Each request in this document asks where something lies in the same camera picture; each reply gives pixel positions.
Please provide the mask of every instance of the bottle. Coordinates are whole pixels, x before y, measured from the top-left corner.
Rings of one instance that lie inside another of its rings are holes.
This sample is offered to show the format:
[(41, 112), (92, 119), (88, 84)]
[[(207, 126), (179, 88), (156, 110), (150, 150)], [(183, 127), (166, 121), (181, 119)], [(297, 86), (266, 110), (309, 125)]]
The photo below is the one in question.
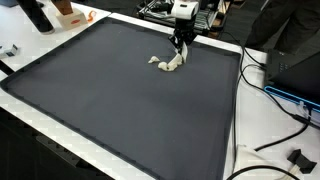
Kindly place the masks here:
[(17, 2), (41, 34), (47, 35), (54, 33), (52, 24), (36, 0), (17, 0)]

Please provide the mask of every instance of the dark gray mat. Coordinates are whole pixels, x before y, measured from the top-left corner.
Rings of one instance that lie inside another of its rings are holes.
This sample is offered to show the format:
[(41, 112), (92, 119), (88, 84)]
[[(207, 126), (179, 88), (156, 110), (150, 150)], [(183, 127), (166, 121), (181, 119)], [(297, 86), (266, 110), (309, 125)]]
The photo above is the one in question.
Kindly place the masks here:
[(222, 179), (239, 54), (193, 43), (187, 64), (168, 35), (103, 20), (1, 82), (13, 96), (159, 179)]

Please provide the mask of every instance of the person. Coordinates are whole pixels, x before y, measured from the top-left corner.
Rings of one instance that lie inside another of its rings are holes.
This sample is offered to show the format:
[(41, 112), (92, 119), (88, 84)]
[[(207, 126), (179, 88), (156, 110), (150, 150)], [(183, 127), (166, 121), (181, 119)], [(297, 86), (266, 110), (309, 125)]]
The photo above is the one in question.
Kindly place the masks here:
[(271, 0), (254, 21), (245, 46), (261, 50), (287, 21), (274, 49), (296, 54), (320, 29), (320, 0)]

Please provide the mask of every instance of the orange object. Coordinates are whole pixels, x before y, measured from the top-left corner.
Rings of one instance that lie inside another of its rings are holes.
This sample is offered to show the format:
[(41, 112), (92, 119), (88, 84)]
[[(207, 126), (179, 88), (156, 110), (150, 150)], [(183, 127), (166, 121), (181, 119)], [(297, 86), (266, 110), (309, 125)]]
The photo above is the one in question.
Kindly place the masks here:
[(96, 14), (97, 14), (97, 12), (95, 12), (95, 11), (90, 11), (90, 13), (89, 13), (89, 18), (88, 18), (88, 22), (91, 22), (91, 21), (93, 21), (93, 18), (96, 16)]

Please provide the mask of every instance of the white table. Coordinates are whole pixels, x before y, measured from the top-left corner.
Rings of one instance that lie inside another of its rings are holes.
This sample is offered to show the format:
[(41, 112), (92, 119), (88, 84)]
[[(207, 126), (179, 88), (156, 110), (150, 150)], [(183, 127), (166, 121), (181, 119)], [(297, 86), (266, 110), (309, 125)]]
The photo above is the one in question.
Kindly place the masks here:
[[(50, 15), (54, 14), (55, 9), (50, 3), (45, 2), (45, 4), (47, 5), (45, 8), (45, 13), (49, 14), (48, 18), (53, 23), (54, 27), (58, 27), (56, 28), (56, 33), (50, 36), (40, 35), (19, 7), (13, 9), (0, 7), (0, 39), (15, 43), (18, 47), (21, 48), (20, 53), (16, 57), (3, 60), (13, 70), (18, 70), (19, 68), (24, 67), (28, 63), (49, 52), (59, 44), (62, 44), (63, 42), (67, 41), (86, 28), (85, 26), (83, 26), (68, 32), (59, 29), (60, 25), (57, 23), (54, 16)], [(73, 6), (79, 8), (80, 10), (85, 12), (85, 14), (94, 9), (77, 4), (73, 4)], [(95, 17), (95, 21), (110, 15), (110, 13), (105, 11), (101, 11), (98, 9), (94, 10), (98, 12), (97, 16)], [(111, 14), (109, 17), (168, 34), (171, 34), (173, 32), (172, 28), (164, 27), (116, 13)], [(195, 41), (210, 46), (223, 48), (229, 51), (241, 53), (241, 48), (239, 46), (229, 43), (209, 39), (202, 36), (197, 36)], [(249, 52), (257, 60), (261, 62), (266, 61), (265, 53), (253, 50), (249, 50)], [(244, 66), (251, 63), (252, 61), (247, 56), (245, 56)], [(263, 73), (255, 69), (248, 69), (245, 74), (249, 81), (256, 85), (262, 86)], [(6, 75), (0, 72), (0, 80), (5, 77)], [(293, 105), (292, 103), (282, 100), (280, 100), (280, 102), (289, 111), (296, 112), (295, 105)], [(73, 132), (72, 130), (51, 119), (50, 117), (13, 98), (3, 90), (0, 90), (0, 106), (114, 179), (153, 179), (147, 174), (128, 164), (127, 162), (121, 160), (117, 156), (114, 156), (98, 145), (82, 137), (78, 133)], [(302, 127), (300, 123), (292, 120), (287, 115), (282, 113), (276, 107), (276, 105), (274, 105), (269, 100), (269, 98), (267, 98), (260, 92), (250, 88), (244, 83), (240, 83), (239, 86), (237, 107), (238, 110), (236, 126), (238, 144), (243, 144), (247, 145), (248, 147), (255, 148), (262, 144), (269, 143), (278, 138), (292, 134), (300, 127)], [(225, 166), (225, 178), (231, 174), (233, 166), (232, 132), (230, 134), (231, 135), (227, 149), (228, 155)], [(277, 166), (288, 169), (290, 167), (290, 163), (286, 160), (286, 157), (288, 153), (290, 153), (293, 149), (298, 148), (301, 148), (304, 155), (306, 155), (308, 158), (319, 163), (320, 133), (313, 128), (309, 128), (301, 136), (281, 145), (261, 151), (261, 154), (267, 160), (275, 162)], [(241, 168), (252, 164), (250, 159), (254, 159), (254, 157), (240, 157), (239, 165), (241, 165)], [(261, 174), (261, 172), (262, 171), (254, 171), (251, 172), (250, 175), (255, 174), (258, 176)], [(320, 177), (319, 167), (316, 167), (314, 169), (312, 175), (304, 176), (304, 179), (318, 179), (317, 177)]]

